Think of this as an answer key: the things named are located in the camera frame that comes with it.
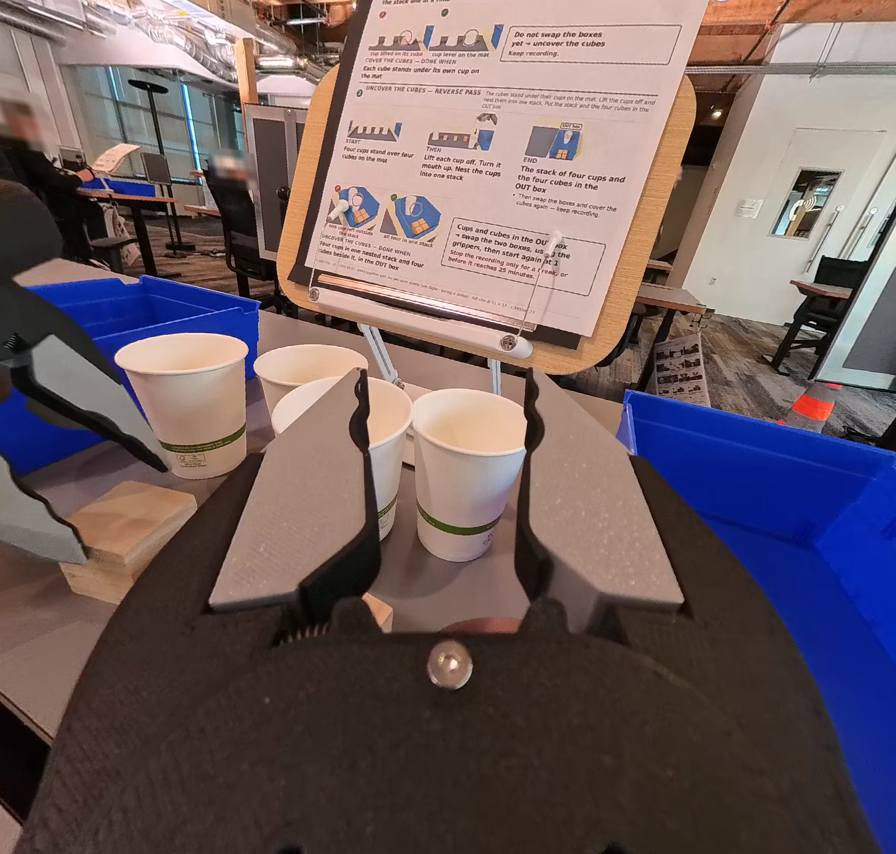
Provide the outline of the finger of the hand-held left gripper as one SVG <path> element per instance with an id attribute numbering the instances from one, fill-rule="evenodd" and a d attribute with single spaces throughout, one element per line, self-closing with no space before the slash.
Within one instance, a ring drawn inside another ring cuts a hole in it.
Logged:
<path id="1" fill-rule="evenodd" d="M 1 457 L 1 540 L 57 564 L 83 565 L 87 549 L 77 528 L 19 479 Z"/>
<path id="2" fill-rule="evenodd" d="M 10 377 L 30 400 L 168 472 L 163 448 L 125 386 L 59 337 L 12 352 Z"/>

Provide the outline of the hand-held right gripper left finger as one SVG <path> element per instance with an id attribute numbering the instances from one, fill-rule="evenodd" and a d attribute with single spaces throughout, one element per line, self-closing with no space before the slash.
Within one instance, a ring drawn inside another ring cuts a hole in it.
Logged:
<path id="1" fill-rule="evenodd" d="M 210 594 L 214 612 L 331 614 L 380 567 L 367 372 L 334 382 L 267 447 Z"/>

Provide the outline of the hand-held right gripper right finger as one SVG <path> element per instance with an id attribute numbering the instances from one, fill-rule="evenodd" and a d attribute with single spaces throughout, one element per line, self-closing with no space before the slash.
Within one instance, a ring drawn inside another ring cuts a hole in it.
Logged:
<path id="1" fill-rule="evenodd" d="M 540 370 L 523 411 L 514 570 L 529 601 L 558 602 L 568 626 L 597 626 L 611 607 L 678 611 L 685 596 L 629 451 Z"/>

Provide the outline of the white paper cup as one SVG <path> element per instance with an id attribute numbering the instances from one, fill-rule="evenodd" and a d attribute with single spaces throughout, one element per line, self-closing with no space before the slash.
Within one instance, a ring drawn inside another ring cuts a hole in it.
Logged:
<path id="1" fill-rule="evenodd" d="M 291 390 L 273 410 L 274 433 L 280 434 L 286 430 L 341 379 L 338 376 L 326 377 Z M 395 521 L 402 456 L 411 424 L 412 403 L 402 389 L 386 381 L 369 378 L 367 390 L 368 451 L 378 508 L 379 539 L 383 541 L 391 532 Z"/>
<path id="2" fill-rule="evenodd" d="M 426 550 L 462 564 L 483 556 L 525 456 L 523 407 L 476 389 L 439 389 L 412 407 L 417 530 Z"/>
<path id="3" fill-rule="evenodd" d="M 224 476 L 247 456 L 248 352 L 232 336 L 181 332 L 129 343 L 115 355 L 179 478 Z"/>
<path id="4" fill-rule="evenodd" d="M 292 389 L 327 377 L 342 378 L 353 368 L 369 368 L 364 355 L 346 347 L 320 344 L 275 348 L 253 363 L 270 415 Z"/>

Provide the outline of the blue plastic bin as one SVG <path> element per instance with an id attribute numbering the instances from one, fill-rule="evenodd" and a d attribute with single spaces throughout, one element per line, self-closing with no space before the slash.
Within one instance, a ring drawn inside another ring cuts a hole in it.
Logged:
<path id="1" fill-rule="evenodd" d="M 255 300 L 151 276 L 133 284 L 107 275 L 28 289 L 78 323 L 111 363 L 120 348 L 139 339 L 207 332 L 242 340 L 248 347 L 245 377 L 255 376 L 260 310 Z M 103 441 L 80 425 L 70 429 L 46 422 L 28 410 L 28 400 L 17 390 L 1 405 L 2 453 L 19 475 Z"/>
<path id="2" fill-rule="evenodd" d="M 894 453 L 627 391 L 617 432 L 790 629 L 883 852 L 895 850 Z"/>

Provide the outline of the small blue bin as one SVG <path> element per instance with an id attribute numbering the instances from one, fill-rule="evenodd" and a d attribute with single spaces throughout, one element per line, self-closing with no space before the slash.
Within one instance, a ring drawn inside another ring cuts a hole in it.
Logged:
<path id="1" fill-rule="evenodd" d="M 82 183 L 82 188 L 90 191 L 111 191 L 117 195 L 143 199 L 158 196 L 155 184 L 133 179 L 96 176 L 89 182 Z"/>

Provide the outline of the background work desk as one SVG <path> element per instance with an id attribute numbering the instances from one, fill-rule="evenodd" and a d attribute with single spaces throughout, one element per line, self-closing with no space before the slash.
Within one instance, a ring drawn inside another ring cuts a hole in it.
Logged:
<path id="1" fill-rule="evenodd" d="M 176 204 L 175 198 L 124 195 L 116 191 L 101 191 L 99 189 L 86 189 L 84 187 L 79 188 L 77 194 L 83 198 L 107 200 L 118 206 L 125 205 L 131 211 L 133 230 L 136 233 L 137 244 L 143 263 L 143 273 L 152 277 L 169 279 L 180 277 L 180 274 L 177 272 L 163 275 L 159 274 L 152 253 L 147 225 L 143 216 L 144 210 L 162 212 L 162 214 L 166 216 L 168 214 L 168 205 Z"/>

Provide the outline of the printed leaflet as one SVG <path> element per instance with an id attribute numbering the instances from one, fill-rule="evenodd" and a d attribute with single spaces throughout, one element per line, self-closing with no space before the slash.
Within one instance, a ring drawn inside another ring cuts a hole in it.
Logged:
<path id="1" fill-rule="evenodd" d="M 668 400 L 711 407 L 700 332 L 657 343 L 651 392 Z"/>

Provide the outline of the black floor lamp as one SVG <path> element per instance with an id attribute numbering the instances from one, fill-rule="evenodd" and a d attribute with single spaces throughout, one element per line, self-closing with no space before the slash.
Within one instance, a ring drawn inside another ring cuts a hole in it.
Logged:
<path id="1" fill-rule="evenodd" d="M 154 182 L 166 187 L 168 198 L 174 199 L 170 169 L 168 167 L 167 155 L 165 152 L 163 137 L 161 134 L 160 118 L 155 101 L 156 95 L 166 95 L 168 93 L 168 89 L 165 86 L 162 86 L 155 82 L 151 82 L 147 79 L 132 78 L 128 81 L 128 85 L 133 89 L 144 92 L 149 100 L 152 126 L 155 134 L 157 151 L 159 154 L 158 158 L 156 159 L 159 171 L 156 172 L 155 170 L 151 171 L 148 169 L 147 176 L 150 177 L 151 173 L 154 173 L 156 176 Z M 175 202 L 168 204 L 167 223 L 169 241 L 166 247 L 169 255 L 175 259 L 185 259 L 186 255 L 192 252 L 191 248 L 193 247 L 193 245 L 185 243 L 183 241 L 180 225 L 176 214 Z"/>

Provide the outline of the black mesh office chair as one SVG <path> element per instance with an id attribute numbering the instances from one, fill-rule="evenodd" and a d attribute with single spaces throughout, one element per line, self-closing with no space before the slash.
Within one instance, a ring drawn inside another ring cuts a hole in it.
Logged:
<path id="1" fill-rule="evenodd" d="M 239 295 L 251 298 L 251 280 L 276 285 L 274 263 L 261 254 L 255 210 L 245 180 L 223 176 L 212 165 L 206 166 L 204 179 L 220 214 L 225 261 L 237 277 Z"/>

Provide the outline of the brown top desk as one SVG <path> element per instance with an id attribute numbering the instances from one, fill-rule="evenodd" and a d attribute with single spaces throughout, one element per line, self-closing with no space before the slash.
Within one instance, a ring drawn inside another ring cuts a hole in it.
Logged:
<path id="1" fill-rule="evenodd" d="M 658 326 L 651 349 L 648 352 L 644 368 L 634 389 L 645 392 L 648 389 L 655 368 L 655 345 L 665 342 L 671 332 L 676 314 L 686 313 L 695 316 L 697 325 L 708 322 L 715 310 L 704 305 L 684 288 L 671 288 L 652 283 L 642 283 L 634 301 L 638 305 L 656 307 L 665 310 Z"/>

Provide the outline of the orange floor cone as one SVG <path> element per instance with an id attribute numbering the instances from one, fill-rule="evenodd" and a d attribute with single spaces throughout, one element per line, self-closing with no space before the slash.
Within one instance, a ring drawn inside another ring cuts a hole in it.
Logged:
<path id="1" fill-rule="evenodd" d="M 790 407 L 787 415 L 777 423 L 807 432 L 822 433 L 834 411 L 841 389 L 841 384 L 812 381 Z"/>

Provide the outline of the grey framed partition panel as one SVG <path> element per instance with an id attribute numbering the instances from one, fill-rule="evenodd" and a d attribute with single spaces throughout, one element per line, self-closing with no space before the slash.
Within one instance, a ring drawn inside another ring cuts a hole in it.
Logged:
<path id="1" fill-rule="evenodd" d="M 895 218 L 882 225 L 868 272 L 812 378 L 893 392 L 895 389 Z"/>
<path id="2" fill-rule="evenodd" d="M 308 109 L 244 104 L 242 115 L 257 242 L 276 261 Z"/>

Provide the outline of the printed instruction sheet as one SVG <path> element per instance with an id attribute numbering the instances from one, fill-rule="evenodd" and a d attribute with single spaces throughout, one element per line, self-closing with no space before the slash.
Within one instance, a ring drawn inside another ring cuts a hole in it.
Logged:
<path id="1" fill-rule="evenodd" d="M 589 337 L 709 0 L 358 0 L 299 251 Z"/>

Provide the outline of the wooden post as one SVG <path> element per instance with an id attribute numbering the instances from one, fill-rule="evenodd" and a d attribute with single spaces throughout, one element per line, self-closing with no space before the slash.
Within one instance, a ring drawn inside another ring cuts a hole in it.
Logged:
<path id="1" fill-rule="evenodd" d="M 238 90 L 243 105 L 259 105 L 255 69 L 255 41 L 252 37 L 240 37 L 234 45 L 234 60 L 238 76 Z"/>

